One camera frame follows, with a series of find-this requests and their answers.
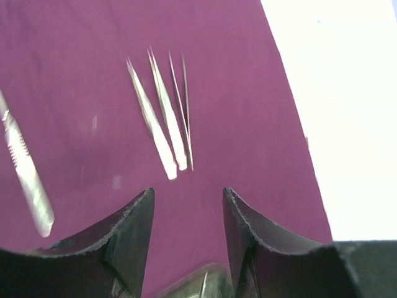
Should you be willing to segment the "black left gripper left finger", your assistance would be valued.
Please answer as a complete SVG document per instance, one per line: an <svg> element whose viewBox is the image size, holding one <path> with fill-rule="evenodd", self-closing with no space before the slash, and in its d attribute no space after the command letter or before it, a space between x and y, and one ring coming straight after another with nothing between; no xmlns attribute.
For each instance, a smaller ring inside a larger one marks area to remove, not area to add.
<svg viewBox="0 0 397 298"><path fill-rule="evenodd" d="M1 250L1 297L141 297L154 190L50 248Z"/></svg>

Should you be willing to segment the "thin steel tweezers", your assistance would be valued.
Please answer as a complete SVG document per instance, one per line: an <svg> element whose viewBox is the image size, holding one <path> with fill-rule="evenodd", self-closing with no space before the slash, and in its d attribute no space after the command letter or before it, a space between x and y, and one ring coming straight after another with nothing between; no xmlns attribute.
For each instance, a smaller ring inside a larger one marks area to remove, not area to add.
<svg viewBox="0 0 397 298"><path fill-rule="evenodd" d="M174 65L172 61L171 54L168 53L169 56L169 64L171 67L172 79L174 83L174 90L176 92L176 98L179 102L179 112L182 118L182 123L184 125L185 130L185 139L186 139L186 147L187 147L187 159L189 161L189 166L191 170L194 170L194 160L193 160L193 152L192 152L192 141L191 141L191 132L190 132L190 114L189 114L189 90L187 84L187 69L185 65L184 57L182 56L182 70L183 70L183 80L184 80L184 98L185 105L183 106L182 98L179 92L179 87L177 84L176 73L174 70Z"/></svg>

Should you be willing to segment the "steel pointed tweezers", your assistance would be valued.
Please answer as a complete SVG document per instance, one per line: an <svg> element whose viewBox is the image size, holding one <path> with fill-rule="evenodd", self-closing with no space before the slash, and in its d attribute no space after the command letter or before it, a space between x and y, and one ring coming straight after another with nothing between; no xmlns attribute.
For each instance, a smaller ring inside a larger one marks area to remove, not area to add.
<svg viewBox="0 0 397 298"><path fill-rule="evenodd" d="M164 122L171 138L172 147L176 157L177 165L180 171L187 169L187 156L182 141L181 132L177 123L174 109L172 108L171 100L168 95L166 85L164 84L160 70L158 68L154 53L151 47L148 49L149 62L153 73L154 82L161 106Z"/></svg>
<svg viewBox="0 0 397 298"><path fill-rule="evenodd" d="M159 157L161 159L161 163L166 172L166 175L169 180L173 180L177 178L177 165L174 161L174 157L172 155L171 148L166 140L164 132L160 126L160 123L156 117L155 111L151 105L151 102L148 96L143 89L143 86L139 80L139 77L136 71L133 68L133 65L129 59L126 57L126 63L128 72L132 79L132 84L135 89L139 105L141 107L141 112L143 118L145 120L146 126L150 131L156 149L158 151Z"/></svg>

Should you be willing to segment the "steel forceps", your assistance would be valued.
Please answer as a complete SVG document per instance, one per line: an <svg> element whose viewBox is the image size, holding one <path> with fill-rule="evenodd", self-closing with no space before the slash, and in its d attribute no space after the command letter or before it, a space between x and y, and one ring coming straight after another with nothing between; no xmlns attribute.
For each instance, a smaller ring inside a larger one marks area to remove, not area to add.
<svg viewBox="0 0 397 298"><path fill-rule="evenodd" d="M7 148L37 231L41 237L49 237L55 222L53 209L18 123L13 118L4 96L1 96L1 122Z"/></svg>

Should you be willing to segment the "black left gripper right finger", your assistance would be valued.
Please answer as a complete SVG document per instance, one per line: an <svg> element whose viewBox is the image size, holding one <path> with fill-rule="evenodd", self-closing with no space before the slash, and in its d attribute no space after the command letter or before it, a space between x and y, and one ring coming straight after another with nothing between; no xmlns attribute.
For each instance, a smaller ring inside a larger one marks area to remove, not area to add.
<svg viewBox="0 0 397 298"><path fill-rule="evenodd" d="M299 236L223 190L235 297L358 297L333 244Z"/></svg>

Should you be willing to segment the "purple surgical cloth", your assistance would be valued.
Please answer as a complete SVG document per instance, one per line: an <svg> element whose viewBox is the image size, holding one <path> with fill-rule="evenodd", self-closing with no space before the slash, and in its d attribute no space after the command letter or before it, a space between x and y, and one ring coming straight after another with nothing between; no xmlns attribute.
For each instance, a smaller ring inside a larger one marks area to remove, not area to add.
<svg viewBox="0 0 397 298"><path fill-rule="evenodd" d="M189 92L194 166L169 180L143 120L130 59L161 117L147 50L169 93ZM1 143L1 246L50 246L149 187L143 296L228 264L223 189L317 242L332 240L300 118L259 1L2 1L1 91L51 201L37 233Z"/></svg>

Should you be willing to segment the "stainless steel instrument tray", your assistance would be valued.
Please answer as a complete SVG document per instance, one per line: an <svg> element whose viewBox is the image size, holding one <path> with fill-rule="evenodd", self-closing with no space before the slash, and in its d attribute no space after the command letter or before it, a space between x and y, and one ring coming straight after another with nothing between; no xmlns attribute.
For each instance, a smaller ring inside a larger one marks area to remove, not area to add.
<svg viewBox="0 0 397 298"><path fill-rule="evenodd" d="M205 265L159 292L162 298L232 298L230 274L220 264Z"/></svg>

